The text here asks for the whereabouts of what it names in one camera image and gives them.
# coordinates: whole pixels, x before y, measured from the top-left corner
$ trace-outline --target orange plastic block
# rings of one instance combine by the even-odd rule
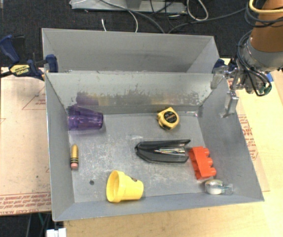
[[[208,157],[210,151],[207,148],[193,147],[188,153],[198,180],[216,175],[216,169],[212,167],[212,158]]]

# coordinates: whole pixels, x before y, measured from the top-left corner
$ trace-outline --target metal tray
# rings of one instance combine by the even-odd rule
[[[138,37],[141,42],[147,39],[147,48],[157,44],[156,38],[167,45],[172,39],[176,45],[191,39],[196,43],[196,52],[192,61],[184,57],[183,61],[188,59],[186,63],[179,66],[175,64],[174,67],[177,66],[178,69],[171,67],[166,72],[163,72],[162,67],[155,66],[155,56],[144,62],[147,71],[140,63],[136,64],[135,69],[127,67],[121,71],[110,71],[108,66],[112,62],[114,70],[119,70],[121,64],[124,67],[127,65],[126,61],[138,61],[144,51],[139,50],[140,46],[136,44],[130,49],[126,48],[130,52],[127,59],[122,56],[122,61],[114,61],[115,56],[112,56],[108,61],[109,65],[104,60],[103,67],[108,70],[103,70],[99,62],[89,63],[88,57],[83,58],[89,59],[88,67],[84,69],[85,63],[78,56],[77,44],[71,40],[82,40],[80,42],[83,44],[79,44],[82,52],[82,48],[87,48],[85,40],[93,48],[94,40],[106,35],[109,43],[114,43],[121,36],[122,42],[118,43],[118,50],[124,50],[124,46],[128,46],[127,43],[132,38]],[[54,221],[263,200],[238,116],[220,116],[228,85],[223,80],[215,90],[210,88],[210,58],[218,56],[217,51],[216,56],[209,55],[209,51],[216,50],[213,39],[155,35],[155,40],[152,40],[148,37],[149,34],[43,30],[44,55],[53,53],[59,57],[61,69],[59,73],[47,73],[45,79]],[[62,38],[69,40],[69,44],[61,46]],[[200,43],[198,40],[205,42],[200,48],[197,48],[197,43]],[[73,55],[77,57],[74,59],[72,72],[64,73],[70,62],[65,57],[62,58],[62,53],[70,58]],[[102,129],[89,132],[68,131],[67,109],[75,103],[102,112],[105,118]],[[167,106],[172,106],[180,116],[180,124],[171,131],[161,129],[156,121],[157,111]],[[196,180],[189,160],[177,165],[156,164],[146,162],[135,154],[134,147],[140,141],[170,139],[190,139],[188,147],[207,147],[213,166],[217,169],[216,178],[233,184],[234,193],[230,196],[206,194],[203,183]],[[70,168],[69,151],[73,143],[79,147],[77,171],[71,171]],[[107,201],[106,182],[115,169],[143,181],[145,189],[140,200],[117,204]]]

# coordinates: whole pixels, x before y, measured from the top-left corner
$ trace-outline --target yellow tape measure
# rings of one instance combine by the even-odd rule
[[[179,116],[172,107],[157,114],[159,125],[165,130],[171,130],[179,124]]]

